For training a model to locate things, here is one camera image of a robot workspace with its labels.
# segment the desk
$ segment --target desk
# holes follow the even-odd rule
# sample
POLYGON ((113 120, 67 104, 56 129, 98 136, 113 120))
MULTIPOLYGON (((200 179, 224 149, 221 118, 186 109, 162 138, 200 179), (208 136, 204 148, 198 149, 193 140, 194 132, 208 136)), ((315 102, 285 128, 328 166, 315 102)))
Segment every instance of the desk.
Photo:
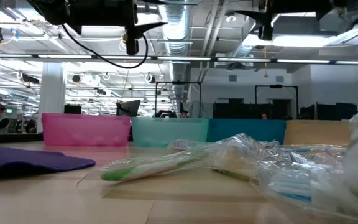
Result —
MULTIPOLYGON (((0 144, 42 150, 42 142, 0 144)), ((45 148, 96 159, 97 166, 0 180, 0 224, 292 223, 250 184, 209 169, 183 169, 105 186, 77 187, 108 160, 161 156, 168 149, 45 148)))

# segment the ductwork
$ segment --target ductwork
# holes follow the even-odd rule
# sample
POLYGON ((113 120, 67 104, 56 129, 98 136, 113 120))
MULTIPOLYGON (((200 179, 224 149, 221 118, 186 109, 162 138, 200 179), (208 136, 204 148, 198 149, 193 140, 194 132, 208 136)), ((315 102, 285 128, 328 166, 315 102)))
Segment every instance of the ductwork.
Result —
MULTIPOLYGON (((187 40, 190 26, 190 7, 182 5, 159 6, 163 21, 168 22, 162 27, 165 40, 187 40)), ((169 56, 187 56, 189 45, 184 43, 166 43, 165 48, 169 56)), ((190 81, 190 64, 171 63, 169 65, 171 81, 190 81)), ((176 112, 180 111, 180 99, 184 98, 188 85, 173 85, 172 103, 176 112)))
MULTIPOLYGON (((245 43, 244 40, 246 39, 249 32, 254 28, 255 25, 256 25, 256 21, 254 19, 252 19, 251 17, 246 17, 246 21, 244 22, 244 26, 242 27, 242 33, 243 33, 242 40, 243 41, 237 47, 237 49, 230 54, 229 57, 245 58, 249 55, 252 48, 254 48, 255 46, 245 43)), ((246 67, 246 63, 239 63, 239 62, 228 63, 225 66, 225 68, 228 70, 240 69, 240 68, 244 69, 245 67, 246 67)))

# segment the white wall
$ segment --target white wall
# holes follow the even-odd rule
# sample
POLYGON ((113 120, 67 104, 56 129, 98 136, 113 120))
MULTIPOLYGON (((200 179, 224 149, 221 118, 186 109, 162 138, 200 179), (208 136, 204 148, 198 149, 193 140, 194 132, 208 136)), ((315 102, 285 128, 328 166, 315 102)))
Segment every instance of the white wall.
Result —
MULTIPOLYGON (((198 77, 198 69, 192 69, 192 80, 198 77)), ((265 76, 265 70, 225 70, 209 69, 202 84, 201 99, 204 103, 215 103, 218 98, 242 98, 244 103, 255 103, 256 85, 292 85, 292 74, 286 70, 270 69, 267 70, 268 77, 265 76), (236 82, 229 82, 229 75, 237 75, 236 82), (283 83, 276 82, 276 76, 284 76, 283 83)), ((258 103, 268 103, 273 99, 292 100, 293 117, 296 114, 296 94, 293 88, 270 89, 258 88, 258 103)), ((190 101, 198 101, 198 93, 193 89, 189 94, 190 101)))
POLYGON ((293 73, 293 85, 299 89, 299 108, 308 107, 313 103, 312 82, 311 82, 311 66, 307 65, 293 73))
MULTIPOLYGON (((215 103, 218 98, 242 98, 244 103, 255 103, 254 87, 254 85, 232 87, 203 85, 201 98, 205 103, 215 103)), ((295 99, 295 91, 291 88, 258 88, 258 103, 268 103, 272 99, 295 99)))
POLYGON ((358 109, 358 66, 312 65, 311 79, 314 102, 354 103, 358 109))

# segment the column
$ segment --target column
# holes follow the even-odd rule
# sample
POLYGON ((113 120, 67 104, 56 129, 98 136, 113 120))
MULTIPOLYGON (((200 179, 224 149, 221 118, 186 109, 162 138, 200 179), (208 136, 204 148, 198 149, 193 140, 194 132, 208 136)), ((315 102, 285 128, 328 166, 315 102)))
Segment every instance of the column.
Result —
POLYGON ((67 75, 63 66, 62 63, 44 62, 37 132, 42 132, 43 113, 64 112, 67 75))

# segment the green object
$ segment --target green object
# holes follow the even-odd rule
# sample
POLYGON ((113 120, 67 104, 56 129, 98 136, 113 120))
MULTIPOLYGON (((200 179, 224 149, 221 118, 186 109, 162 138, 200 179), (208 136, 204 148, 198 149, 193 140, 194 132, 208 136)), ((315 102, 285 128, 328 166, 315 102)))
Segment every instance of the green object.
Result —
POLYGON ((203 118, 132 118, 137 147, 167 147, 177 139, 206 142, 208 126, 203 118))
POLYGON ((249 180, 250 179, 250 177, 248 177, 248 176, 239 174, 237 172, 229 171, 229 170, 226 170, 226 169, 213 168, 213 170, 216 171, 216 172, 220 172, 221 174, 228 175, 230 177, 235 177, 235 178, 242 179, 242 180, 249 180))
POLYGON ((115 170, 114 172, 104 172, 100 175, 102 180, 106 181, 119 181, 126 175, 130 174, 137 166, 123 168, 119 170, 115 170))

